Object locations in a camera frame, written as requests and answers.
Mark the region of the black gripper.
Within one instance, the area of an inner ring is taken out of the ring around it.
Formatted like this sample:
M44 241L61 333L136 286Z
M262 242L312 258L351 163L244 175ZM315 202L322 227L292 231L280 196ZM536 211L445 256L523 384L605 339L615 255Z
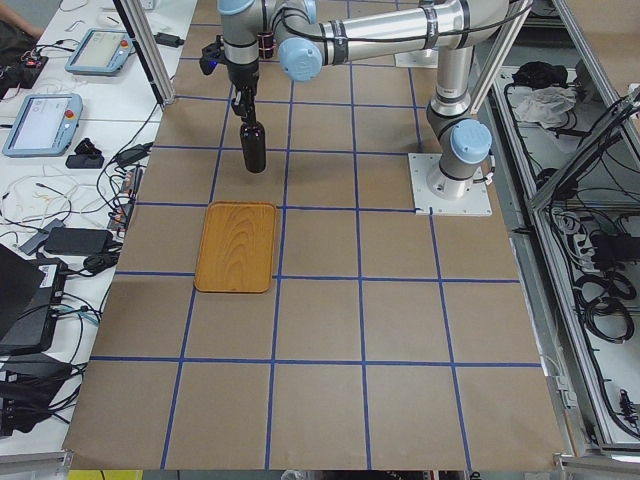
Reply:
M203 47L199 65L204 75L210 75L216 66L225 65L235 89L231 107L237 117L242 116L242 91L245 106L244 123L256 123L255 92L259 80L259 50L256 40L248 44L234 44L222 35Z

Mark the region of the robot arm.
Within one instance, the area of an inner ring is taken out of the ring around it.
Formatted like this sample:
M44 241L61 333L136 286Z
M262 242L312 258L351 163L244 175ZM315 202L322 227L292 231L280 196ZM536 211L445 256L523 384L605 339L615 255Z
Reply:
M259 63L277 57L293 81L306 82L328 65L435 49L438 52L432 124L468 114L468 71L475 45L526 19L528 1L434 1L409 10L320 22L312 1L221 1L222 32L202 50L201 71L227 68L241 121L246 169L266 168L266 132L256 117Z

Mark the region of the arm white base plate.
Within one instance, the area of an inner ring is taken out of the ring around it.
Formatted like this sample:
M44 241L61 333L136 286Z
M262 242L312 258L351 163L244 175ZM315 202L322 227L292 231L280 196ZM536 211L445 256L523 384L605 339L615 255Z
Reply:
M410 153L409 173L417 215L488 217L492 208L480 166L466 180L453 180L440 170L440 154Z
M438 66L438 50L425 49L394 55L395 66L399 68L436 69Z

